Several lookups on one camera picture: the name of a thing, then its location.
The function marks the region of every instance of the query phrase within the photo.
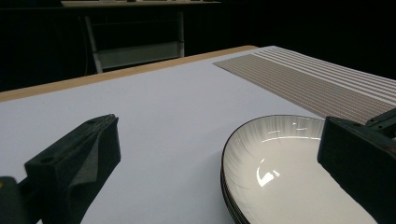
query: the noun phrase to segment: white table surface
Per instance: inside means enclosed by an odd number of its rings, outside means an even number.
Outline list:
[[[0,175],[23,180],[26,161],[111,113],[121,162],[83,223],[233,223],[220,188],[230,134],[262,116],[318,118],[212,64],[260,50],[0,103]]]

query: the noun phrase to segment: dark background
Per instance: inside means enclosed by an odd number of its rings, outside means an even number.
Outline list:
[[[44,5],[53,4],[44,1]],[[278,46],[395,79],[392,7],[222,1],[215,7],[70,10],[35,0],[0,4],[0,91],[95,73],[83,16],[99,49],[177,39],[184,10],[186,56],[244,45]]]

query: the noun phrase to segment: striped placemat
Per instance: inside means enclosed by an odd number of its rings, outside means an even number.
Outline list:
[[[396,80],[271,47],[214,63],[318,116],[364,124],[396,107]]]

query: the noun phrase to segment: ceramic dish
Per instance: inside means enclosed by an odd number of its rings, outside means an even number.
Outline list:
[[[269,116],[230,136],[221,185],[235,222],[375,223],[317,162],[323,125],[321,119]]]

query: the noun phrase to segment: metal leg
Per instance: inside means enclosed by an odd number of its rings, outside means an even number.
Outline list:
[[[96,49],[96,43],[95,43],[95,38],[93,36],[93,30],[92,30],[90,17],[88,17],[88,16],[85,17],[85,24],[87,25],[88,36],[90,38],[93,60],[95,62],[95,67],[96,67],[96,73],[103,73],[102,63],[100,62],[99,53]]]
[[[177,45],[177,53],[178,57],[184,57],[184,15],[183,12],[177,13],[177,36],[178,36],[178,45]]]

